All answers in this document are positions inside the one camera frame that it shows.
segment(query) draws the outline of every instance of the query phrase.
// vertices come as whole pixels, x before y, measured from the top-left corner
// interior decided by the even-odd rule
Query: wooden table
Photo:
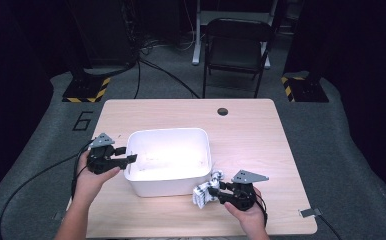
[[[219,108],[228,114],[221,116]],[[109,100],[94,136],[108,134],[126,146],[135,131],[204,129],[214,169],[224,181],[240,170],[269,177],[254,183],[266,202],[270,235],[313,234],[313,217],[273,101],[268,99]],[[140,198],[121,172],[106,182],[89,212],[87,238],[244,236],[237,219],[218,201],[199,209],[192,195]]]

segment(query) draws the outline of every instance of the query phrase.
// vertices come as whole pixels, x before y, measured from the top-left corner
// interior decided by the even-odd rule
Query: black chair
[[[206,26],[205,34],[205,69],[203,73],[203,92],[205,98],[206,86],[215,86],[206,82],[211,75],[211,69],[253,74],[252,81],[258,74],[256,87],[243,89],[230,85],[216,85],[216,87],[254,91],[258,96],[265,61],[273,37],[270,25],[260,21],[249,21],[232,18],[218,18]],[[266,42],[262,53],[261,44]]]

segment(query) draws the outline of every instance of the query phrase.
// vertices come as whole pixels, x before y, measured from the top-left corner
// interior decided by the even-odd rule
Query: white plastic bin
[[[126,153],[137,154],[124,176],[140,197],[192,194],[195,186],[210,179],[209,140],[200,128],[135,132]]]

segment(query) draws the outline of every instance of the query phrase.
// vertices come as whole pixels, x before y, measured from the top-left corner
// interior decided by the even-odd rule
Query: human hand
[[[254,189],[256,195],[261,196],[261,192],[255,187]],[[243,231],[246,233],[249,239],[270,239],[267,234],[267,231],[265,230],[264,214],[257,203],[254,203],[253,206],[246,211],[240,211],[230,202],[225,202],[224,206],[227,211],[231,213],[231,215],[233,215],[239,220],[240,226],[242,227]]]
[[[77,173],[79,174],[77,178],[77,186],[75,189],[73,202],[82,204],[85,207],[89,207],[93,202],[94,198],[99,193],[102,185],[109,179],[116,176],[120,168],[115,167],[110,169],[107,172],[96,175],[88,170],[87,166],[87,156],[90,151],[85,151],[81,156],[78,163]]]

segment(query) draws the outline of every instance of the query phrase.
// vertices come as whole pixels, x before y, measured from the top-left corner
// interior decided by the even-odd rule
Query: black cable
[[[137,60],[137,64],[139,66],[139,77],[138,77],[138,81],[137,81],[137,90],[136,90],[136,94],[134,95],[134,99],[137,98],[137,94],[139,93],[139,89],[140,89],[140,62],[139,62],[139,60]]]
[[[170,76],[172,79],[176,80],[177,82],[179,82],[182,86],[184,86],[187,90],[189,90],[196,98],[200,98],[189,86],[187,86],[183,81],[181,81],[179,78],[177,78],[176,76],[174,76],[172,73],[164,70],[163,68],[159,67],[158,65],[156,64],[153,64],[145,59],[142,59],[142,58],[139,58],[139,61],[149,67],[152,67],[152,68],[155,68],[157,70],[160,70],[164,73],[166,73],[168,76]]]
[[[78,164],[80,162],[80,157],[81,157],[81,154],[83,154],[83,152],[85,152],[87,149],[88,149],[88,146],[90,145],[90,143],[92,143],[93,140],[90,140],[88,141],[88,143],[86,145],[84,145],[80,151],[78,151],[78,154],[77,154],[77,158],[75,160],[75,163],[74,163],[74,171],[73,171],[73,174],[72,174],[72,182],[71,182],[71,199],[74,198],[74,194],[75,194],[75,188],[77,186],[77,179],[78,179]]]
[[[264,201],[264,199],[261,196],[259,196],[256,193],[255,193],[255,196],[259,197],[261,199],[261,201],[262,201],[262,204],[260,204],[258,202],[258,199],[255,199],[255,203],[258,204],[259,208],[262,211],[262,214],[264,214],[264,225],[267,226],[267,222],[268,222],[267,205],[265,204],[265,201]]]
[[[337,233],[337,231],[333,228],[333,226],[331,226],[331,224],[328,223],[327,220],[322,215],[318,215],[318,217],[320,217],[320,219],[323,220],[323,222],[325,224],[327,224],[327,226],[331,229],[331,231],[334,233],[334,235],[336,235],[337,239],[342,240],[339,233]]]
[[[85,145],[81,150],[85,149],[86,146],[88,146],[88,145],[90,144],[90,142],[89,142],[87,145]],[[2,235],[2,220],[3,220],[3,216],[4,216],[4,213],[5,213],[6,209],[7,209],[7,207],[8,207],[8,205],[9,205],[10,201],[13,199],[13,197],[14,197],[14,196],[15,196],[15,195],[16,195],[16,194],[17,194],[17,193],[18,193],[25,185],[27,185],[29,182],[31,182],[32,180],[34,180],[35,178],[37,178],[37,177],[40,176],[41,174],[43,174],[43,173],[49,171],[50,169],[52,169],[52,168],[54,168],[54,167],[56,167],[56,166],[58,166],[58,165],[60,165],[60,164],[62,164],[62,163],[64,163],[64,162],[67,162],[67,161],[69,161],[69,160],[71,160],[71,159],[73,159],[73,158],[75,158],[75,157],[77,157],[77,156],[78,156],[77,159],[79,159],[79,157],[80,157],[81,154],[82,154],[82,151],[81,151],[81,150],[80,150],[80,152],[79,152],[78,154],[74,154],[74,155],[72,155],[72,156],[70,156],[70,157],[68,157],[68,158],[65,158],[64,160],[62,160],[62,161],[60,161],[60,162],[57,162],[57,163],[55,163],[55,164],[53,164],[53,165],[47,167],[46,169],[44,169],[44,170],[42,170],[41,172],[39,172],[39,173],[37,173],[36,175],[34,175],[33,177],[29,178],[27,181],[25,181],[24,183],[22,183],[22,185],[19,186],[19,187],[18,187],[18,188],[10,195],[10,197],[9,197],[8,200],[6,201],[5,206],[3,207],[3,209],[2,209],[2,211],[1,211],[1,213],[0,213],[0,240],[3,239],[3,235]]]

